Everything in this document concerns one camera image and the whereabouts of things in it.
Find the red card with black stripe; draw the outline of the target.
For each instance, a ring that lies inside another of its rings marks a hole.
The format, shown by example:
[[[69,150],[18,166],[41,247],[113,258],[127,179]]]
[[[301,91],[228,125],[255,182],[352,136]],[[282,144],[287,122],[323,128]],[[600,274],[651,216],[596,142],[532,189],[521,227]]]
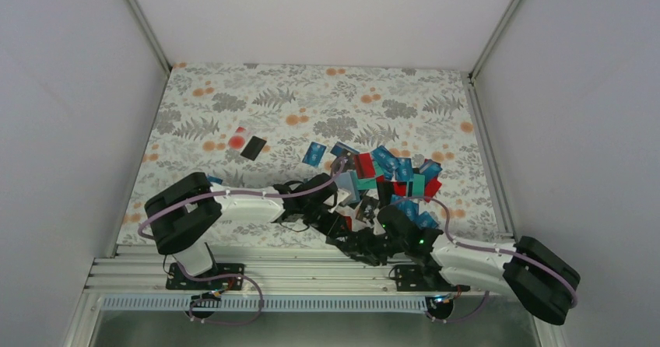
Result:
[[[376,170],[370,153],[358,153],[353,157],[358,179],[371,179],[376,177]]]

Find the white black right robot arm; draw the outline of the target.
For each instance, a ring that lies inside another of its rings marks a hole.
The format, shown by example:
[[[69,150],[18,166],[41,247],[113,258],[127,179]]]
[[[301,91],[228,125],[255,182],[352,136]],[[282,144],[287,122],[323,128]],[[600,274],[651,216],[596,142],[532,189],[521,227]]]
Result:
[[[534,317],[564,324],[577,305],[578,272],[539,240],[523,236],[503,244],[459,240],[435,225],[418,226],[393,205],[376,215],[376,235],[365,228],[346,231],[329,243],[365,264],[385,265],[403,254],[422,272],[425,287],[468,286],[513,296]]]

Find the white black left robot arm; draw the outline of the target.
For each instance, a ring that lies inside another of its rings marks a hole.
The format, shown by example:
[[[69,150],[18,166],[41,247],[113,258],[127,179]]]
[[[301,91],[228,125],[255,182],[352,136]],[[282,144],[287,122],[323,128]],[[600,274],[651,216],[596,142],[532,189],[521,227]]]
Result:
[[[350,229],[336,209],[354,195],[352,188],[339,186],[326,173],[307,181],[240,189],[195,172],[147,201],[147,219],[138,233],[153,240],[159,254],[181,265],[193,286],[204,289],[215,282],[218,269],[203,237],[217,223],[298,224],[301,230],[337,236]]]

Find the teal leather card holder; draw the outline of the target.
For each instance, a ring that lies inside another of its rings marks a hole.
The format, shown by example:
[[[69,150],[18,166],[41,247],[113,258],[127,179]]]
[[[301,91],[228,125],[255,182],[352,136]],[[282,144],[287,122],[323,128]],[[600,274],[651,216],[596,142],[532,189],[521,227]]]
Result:
[[[356,178],[353,172],[343,172],[335,179],[335,184],[338,188],[339,196],[342,197],[341,206],[347,206],[358,203],[361,200],[360,193],[356,186]]]

